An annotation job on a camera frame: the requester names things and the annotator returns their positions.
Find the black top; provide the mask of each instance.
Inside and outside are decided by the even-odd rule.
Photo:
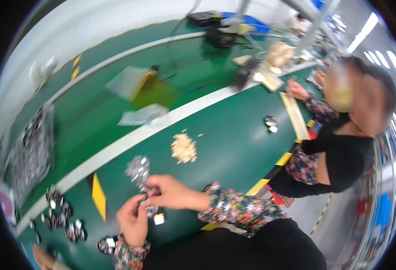
[[[373,138],[333,133],[348,121],[348,114],[341,113],[339,119],[332,120],[321,128],[316,139],[302,143],[302,150],[307,155],[326,152],[325,160],[333,192],[342,192],[352,186],[373,159]]]
[[[326,263],[297,223],[277,219],[252,238],[223,228],[200,231],[179,245],[150,250],[143,269],[325,270]]]

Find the floral sleeve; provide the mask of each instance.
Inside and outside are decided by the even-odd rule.
[[[198,214],[204,222],[225,221],[247,230],[253,236],[264,224],[288,218],[272,200],[246,196],[232,189],[222,190],[218,182],[211,183],[204,192],[210,196],[209,209]]]
[[[141,270],[143,260],[150,250],[150,243],[145,242],[144,247],[130,247],[120,236],[114,250],[115,270]]]
[[[306,109],[312,112],[321,124],[325,124],[331,119],[339,118],[339,113],[336,110],[321,101],[316,100],[312,94],[310,94],[303,103],[306,106]]]

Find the ceiling light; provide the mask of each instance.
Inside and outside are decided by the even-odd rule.
[[[372,31],[372,29],[375,27],[377,22],[378,22],[378,16],[375,14],[375,12],[372,12],[372,14],[370,14],[369,19],[367,19],[366,24],[363,26],[361,32],[365,35],[368,35],[370,31]]]
[[[363,51],[363,52],[364,52],[364,55],[368,58],[368,60],[371,61],[372,63],[374,63],[374,61],[372,60],[372,57],[370,57],[370,55],[366,51]]]
[[[378,58],[374,55],[373,52],[368,51],[368,53],[370,54],[370,56],[372,57],[372,59],[374,60],[374,62],[378,65],[381,66],[380,62],[378,61]]]
[[[393,66],[395,66],[395,69],[396,69],[396,55],[393,52],[391,52],[391,51],[387,51],[387,54],[389,55],[390,60],[393,63]]]
[[[378,55],[379,60],[382,62],[382,64],[386,67],[386,68],[390,68],[389,64],[387,63],[387,61],[384,58],[384,55],[382,53],[380,53],[379,51],[375,51],[376,55]]]
[[[351,45],[346,49],[346,51],[352,53],[357,48],[357,46],[364,40],[365,37],[366,35],[363,33],[359,33],[358,35],[356,35],[356,38],[353,40]]]

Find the floral blouse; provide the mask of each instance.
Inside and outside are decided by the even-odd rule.
[[[331,119],[339,118],[339,113],[330,106],[318,101],[310,94],[310,97],[303,101],[308,111],[312,112],[316,120],[321,124],[329,122]],[[297,181],[309,185],[318,184],[316,180],[316,167],[321,153],[307,155],[302,151],[300,145],[294,149],[294,154],[285,164],[287,172]]]
[[[233,189],[221,189],[218,182],[208,185],[204,192],[210,196],[210,207],[198,214],[200,220],[208,223],[225,221],[247,230],[251,237],[266,223],[288,218],[272,200],[246,196]],[[115,270],[141,270],[149,250],[147,241],[144,247],[132,248],[120,237],[114,251]]]

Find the clear plastic bag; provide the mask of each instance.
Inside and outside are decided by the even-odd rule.
[[[54,109],[45,103],[11,149],[12,189],[20,207],[54,166]]]
[[[118,126],[142,126],[157,121],[168,113],[168,108],[157,103],[148,105],[138,111],[126,111],[120,119]]]

